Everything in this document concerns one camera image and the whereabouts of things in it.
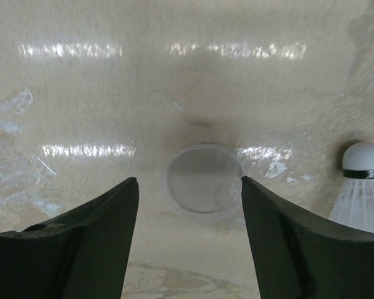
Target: white shuttlecock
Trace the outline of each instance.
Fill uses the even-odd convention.
[[[356,143],[343,155],[345,182],[330,220],[374,232],[374,144]]]

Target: transparent round object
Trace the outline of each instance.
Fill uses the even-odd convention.
[[[244,167],[218,145],[195,145],[176,155],[166,169],[165,200],[178,214],[218,221],[241,207]]]

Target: black band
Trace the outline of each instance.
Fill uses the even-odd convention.
[[[374,179],[374,170],[343,170],[343,176],[350,179]]]

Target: floor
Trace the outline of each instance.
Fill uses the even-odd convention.
[[[0,232],[136,176],[122,298],[259,298],[241,210],[163,200],[177,152],[222,145],[328,217],[354,140],[374,141],[374,0],[0,0]]]

